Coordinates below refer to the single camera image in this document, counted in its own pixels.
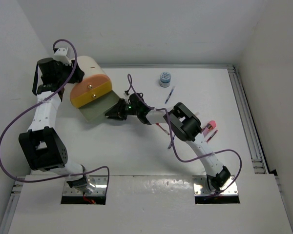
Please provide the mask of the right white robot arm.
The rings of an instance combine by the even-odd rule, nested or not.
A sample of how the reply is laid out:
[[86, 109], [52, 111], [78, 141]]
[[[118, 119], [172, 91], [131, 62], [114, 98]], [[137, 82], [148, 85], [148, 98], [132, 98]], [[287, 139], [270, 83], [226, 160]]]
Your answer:
[[128, 116], [136, 116], [141, 123], [147, 125], [167, 123], [169, 130], [195, 152], [204, 166], [211, 186], [216, 191], [220, 191], [230, 178], [227, 167], [205, 141], [200, 120], [181, 102], [170, 110], [156, 109], [146, 106], [141, 94], [132, 94], [128, 100], [119, 99], [105, 116], [115, 120], [126, 120]]

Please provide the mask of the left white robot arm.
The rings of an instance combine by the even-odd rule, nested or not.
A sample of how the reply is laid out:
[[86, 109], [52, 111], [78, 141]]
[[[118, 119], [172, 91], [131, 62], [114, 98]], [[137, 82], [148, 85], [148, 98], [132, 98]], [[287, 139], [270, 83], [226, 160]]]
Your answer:
[[37, 62], [32, 92], [39, 106], [28, 130], [19, 135], [19, 143], [32, 170], [64, 175], [70, 188], [86, 193], [90, 185], [85, 167], [68, 159], [66, 147], [55, 131], [64, 94], [62, 84], [80, 83], [83, 76], [75, 60], [67, 65], [53, 58]]

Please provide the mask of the cream drawer cabinet shell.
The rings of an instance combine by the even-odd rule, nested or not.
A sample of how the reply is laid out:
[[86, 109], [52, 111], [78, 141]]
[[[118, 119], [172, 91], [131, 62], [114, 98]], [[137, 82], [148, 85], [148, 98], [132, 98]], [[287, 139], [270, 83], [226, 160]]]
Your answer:
[[97, 75], [97, 74], [103, 74], [103, 70], [101, 67], [97, 64], [97, 62], [89, 56], [78, 56], [77, 57], [77, 63], [81, 70], [84, 71], [84, 78], [91, 76], [91, 75]]

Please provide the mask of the yellow drawer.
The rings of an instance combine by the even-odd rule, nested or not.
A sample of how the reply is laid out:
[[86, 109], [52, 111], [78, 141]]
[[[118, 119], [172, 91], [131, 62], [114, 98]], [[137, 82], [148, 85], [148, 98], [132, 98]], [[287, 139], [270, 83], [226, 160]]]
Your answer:
[[90, 103], [93, 100], [100, 98], [101, 96], [112, 91], [112, 83], [106, 83], [100, 85], [98, 88], [93, 88], [88, 92], [80, 95], [76, 98], [70, 98], [72, 105], [76, 108], [80, 108]]

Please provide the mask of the blue white round jar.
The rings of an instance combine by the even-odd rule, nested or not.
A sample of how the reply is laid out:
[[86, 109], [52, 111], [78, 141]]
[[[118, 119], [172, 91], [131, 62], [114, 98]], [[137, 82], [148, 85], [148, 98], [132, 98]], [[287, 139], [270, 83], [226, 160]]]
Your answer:
[[170, 86], [171, 74], [169, 72], [162, 72], [160, 74], [159, 84], [161, 87], [167, 88]]

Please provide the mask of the pink glue stick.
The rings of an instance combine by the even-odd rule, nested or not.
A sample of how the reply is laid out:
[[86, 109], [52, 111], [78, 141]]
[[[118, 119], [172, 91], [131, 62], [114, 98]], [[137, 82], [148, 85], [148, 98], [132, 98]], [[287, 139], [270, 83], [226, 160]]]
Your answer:
[[202, 129], [202, 133], [206, 136], [211, 130], [216, 128], [216, 122], [214, 120], [209, 121], [206, 126]]

